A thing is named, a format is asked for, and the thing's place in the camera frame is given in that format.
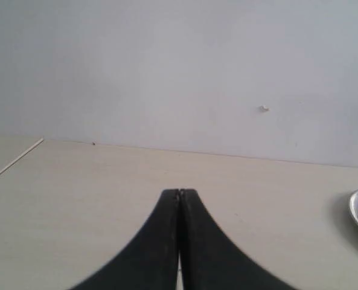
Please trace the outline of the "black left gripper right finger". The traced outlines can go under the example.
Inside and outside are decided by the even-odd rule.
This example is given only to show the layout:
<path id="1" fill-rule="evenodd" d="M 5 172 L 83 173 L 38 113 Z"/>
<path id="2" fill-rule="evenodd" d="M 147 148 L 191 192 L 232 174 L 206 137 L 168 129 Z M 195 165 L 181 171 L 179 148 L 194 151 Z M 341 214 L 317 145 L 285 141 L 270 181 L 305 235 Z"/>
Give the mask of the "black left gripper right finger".
<path id="1" fill-rule="evenodd" d="M 293 289 L 243 253 L 214 221 L 196 190 L 179 191 L 184 289 Z"/>

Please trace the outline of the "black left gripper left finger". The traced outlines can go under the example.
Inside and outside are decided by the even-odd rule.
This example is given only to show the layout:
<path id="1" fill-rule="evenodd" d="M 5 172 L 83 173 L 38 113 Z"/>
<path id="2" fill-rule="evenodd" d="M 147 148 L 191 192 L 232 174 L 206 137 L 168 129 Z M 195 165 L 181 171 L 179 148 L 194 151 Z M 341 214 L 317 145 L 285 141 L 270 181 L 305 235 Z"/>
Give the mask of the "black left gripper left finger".
<path id="1" fill-rule="evenodd" d="M 164 190 L 132 240 L 107 264 L 73 288 L 176 289 L 179 209 L 179 190 Z"/>

